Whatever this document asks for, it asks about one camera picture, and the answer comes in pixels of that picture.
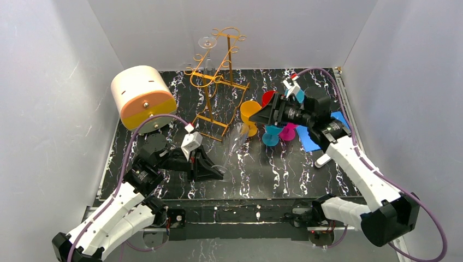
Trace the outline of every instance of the clear glass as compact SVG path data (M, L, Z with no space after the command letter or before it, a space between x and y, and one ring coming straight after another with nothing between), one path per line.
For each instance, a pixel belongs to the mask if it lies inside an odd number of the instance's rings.
M245 143L249 133L249 126L244 123L236 123L228 136L228 149L225 153L225 161L223 165L214 165L213 168L218 170L223 175L223 182L232 180L232 173L228 170L227 165L230 157L241 148Z
M212 64L211 60L211 51L214 46L217 44L217 39L214 37L203 37L198 41L198 44L201 48L208 49L206 60L203 61L204 74L214 75L216 72L216 67Z

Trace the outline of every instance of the red cup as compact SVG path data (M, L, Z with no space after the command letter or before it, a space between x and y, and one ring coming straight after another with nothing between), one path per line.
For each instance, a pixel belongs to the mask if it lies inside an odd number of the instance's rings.
M266 104L268 104L271 100L272 100L272 97L274 96L274 93L276 93L276 91L267 91L264 93L264 95L262 96L262 107L266 106Z

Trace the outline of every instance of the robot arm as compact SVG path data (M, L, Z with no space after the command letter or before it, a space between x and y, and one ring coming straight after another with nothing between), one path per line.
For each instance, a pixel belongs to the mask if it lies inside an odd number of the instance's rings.
M292 82L293 87L298 86L294 79L285 81ZM267 125L294 123L307 127L310 138L344 170L367 202L367 205L360 205L328 194L312 203L312 210L306 217L314 222L331 219L352 225L362 230L376 246L383 246L413 230L418 203L381 180L360 160L349 129L330 116L331 99L325 90L309 87L304 95L301 105L293 94L285 97L275 93L271 102L250 120ZM374 166L365 155L362 157Z
M152 225L156 217L165 212L165 204L151 195L164 180L160 169L184 171L189 181L223 179L223 175L212 168L213 165L197 132L186 135L182 147L173 150L166 148L163 135L151 135L124 175L118 194L114 196L113 193L68 234L58 233L53 238L57 259L67 261L71 245L84 227L92 222L80 238L72 262L105 260L117 246L140 229ZM94 220L103 208L106 208L104 212Z

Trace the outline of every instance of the white bracket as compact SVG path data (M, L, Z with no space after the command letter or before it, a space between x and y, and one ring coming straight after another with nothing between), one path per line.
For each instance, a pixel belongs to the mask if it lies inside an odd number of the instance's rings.
M191 123L189 123L187 126L185 126L185 130L188 133L191 133L194 130L194 127L193 127L193 125Z
M71 238L69 241L74 243L77 236L82 232L88 222L92 222L87 231L82 235L77 247L82 247L85 255L93 255L101 246L101 242L106 238L106 235L113 227L124 217L124 215L135 205L142 202L145 197L140 193L134 193L135 188L129 183L121 184L118 195L114 197L114 201L109 207L96 219L93 218L100 212L103 207L109 204L112 198L106 199L102 205L95 210L82 224L71 230Z
M338 197L330 198L322 204L323 214L327 219L344 222L344 224L361 230L361 214L370 213L366 205L342 200Z
M323 154L320 158L315 161L315 167L316 168L321 168L322 166L326 165L328 162L330 162L331 157L327 154Z
M283 84L288 90L288 93L286 94L286 98L289 98L291 94L297 95L299 91L301 91L301 87L299 84L296 82L296 79L299 78L298 76L295 76L294 78L286 78L283 80Z
M339 138L337 143L331 143L326 153L344 170L360 190L372 212L383 206L383 200L392 202L400 198L397 188L373 174L360 160L354 151L354 145L350 137L344 136ZM361 156L377 170L377 167L362 152Z
M198 148L202 142L203 142L203 136L201 136L199 132L194 132L193 134L185 135L185 137L183 138L181 148L187 160L189 160L189 155L191 151Z
M140 204L130 214L123 217L101 243L101 247L104 248L102 261L104 261L116 247L124 243L125 240L129 239L141 229L153 224L155 216L151 212L152 210L149 207Z

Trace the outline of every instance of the wire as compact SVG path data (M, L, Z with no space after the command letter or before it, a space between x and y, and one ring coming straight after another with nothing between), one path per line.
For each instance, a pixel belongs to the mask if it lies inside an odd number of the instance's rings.
M328 227L327 227L327 229L325 230L325 233L328 233L328 232L330 231L330 228L331 228L331 220L330 220L330 222L328 223Z
M138 133L140 132L140 129L148 122L150 122L151 120L155 119L155 118L158 118L158 117L172 117L172 118L175 118L177 120L179 120L180 122L182 122L185 126L188 125L188 123L183 120L182 118L176 116L176 115L171 115L171 114L158 114L158 115L154 115L154 116L151 116L149 117L148 119L146 119L145 121L143 121L137 128L136 130L133 132L132 134L132 137L130 138L130 141L129 141L129 144L127 145L127 148L126 148L126 151L125 151L125 154L124 154L124 159L122 160L122 167L121 167L121 173L119 174L119 178L118 178L118 182L117 182L117 187L116 189L114 190L114 194L112 195L113 197L109 200L108 204L105 205L94 217L93 217L93 221L95 221L99 216L101 216L101 214L106 210L108 209L108 207L112 204L112 202L114 201L114 198L117 196L117 194L119 193L119 189L121 188L121 184L122 184L122 178L124 177L124 174L126 173L126 169L127 169L127 164L129 162L129 155L130 155L130 149L132 148L132 144L133 142L135 141ZM82 238L82 236L84 235L84 233L87 231L87 229L90 227L90 225L92 225L92 221L89 221L85 226L84 228L82 229L82 231L80 231L80 233L77 235L74 243L72 244L70 250L69 250L69 253L68 253L68 259L67 259L67 262L72 262L72 256L74 254L74 251L77 247L77 244L79 243L79 240Z
M164 223L162 223L161 225L152 225L152 227L154 228L160 228L162 227L163 225L165 225L167 223L167 220L169 220L169 217L167 216L167 212L165 213L165 220L164 220Z
M133 249L133 250L140 251L140 252L152 252L152 251L157 250L158 248L163 247L163 246L167 243L167 241L169 241L169 236L167 236L166 241L163 242L162 244L160 244L159 246L157 246L157 247L152 247L152 248L147 248L147 249L138 248L138 247L134 246L133 244L131 244L128 240L125 241L125 243L126 243L131 249Z
M424 211L426 211L426 213L428 213L429 217L432 219L432 221L434 222L434 224L436 224L436 227L437 227L437 230L439 230L439 234L441 234L441 238L442 238L442 251L441 253L435 258L435 259L420 259L420 258L416 258L416 257L413 257L405 252L403 252L402 250L398 249L397 247L395 247L392 243L388 243L390 247L392 247L394 250L396 250L398 253L400 253L401 255L403 255L404 257L408 258L408 259L411 259L411 260L414 260L414 261L417 261L417 262L438 262L438 261L441 261L447 254L447 248L448 248L448 242L447 242L447 237L446 237L446 234L444 232L444 229L442 228L442 225L440 224L440 222L437 220L437 217L431 212L431 210L425 206L416 196L414 196L413 194L411 194L410 192L406 191L405 189L403 189L401 186L399 186L398 184L394 183L391 179L383 176L383 174L381 174L379 171L374 171L374 168L365 160L365 158L363 158L363 156L361 155L360 153L360 150L357 146L357 139L356 139L356 133L355 133L355 129L352 128L352 125L349 121L349 119L347 118L347 114L346 114L346 111L344 109L344 104L342 102L342 98L341 98L341 94L340 94L340 90L336 84L336 81L334 80L334 78L330 75L330 73L328 73L328 71L326 71L325 69L323 68L318 68L318 67L313 67L313 68L307 68L307 69L304 69L302 70L301 72L298 73L298 76L301 76L302 74L305 74L309 71L312 71L312 70L317 70L317 71L320 71L322 74L324 74L325 76L328 77L329 81L332 83L332 85L334 86L334 89L336 91L336 95L337 95L337 98L339 100L339 103L341 105L341 111L342 111L342 115L344 116L344 119L346 120L346 123L349 127L349 129L351 130L352 132L352 144L354 145L354 150L355 150L355 153L357 154L357 156L360 158L360 161L362 161L362 163L364 163L364 165L370 169L373 174L375 174L377 177L379 177L380 179L384 180L385 182L388 182L389 184L391 184L392 186L396 187L398 190L402 191L405 195L407 195L409 198L413 199L416 203L418 203L419 206L421 206L423 208Z
M119 262L122 262L122 258L124 258L124 243L121 245L121 254L119 255Z
M167 227L165 227L165 231L166 231L167 236L169 236L170 235L170 217L169 217L169 223L167 224Z
M330 233L334 231L334 228L335 228L335 227L336 227L336 221L333 221L333 227L332 227Z
M327 246L327 248L333 248L333 247L339 245L339 243L341 243L341 241L344 239L344 237L347 234L347 227L348 227L348 225L346 225L346 227L344 228L344 232L342 232L341 237L336 241L336 243L334 243L334 244L332 244L330 246Z

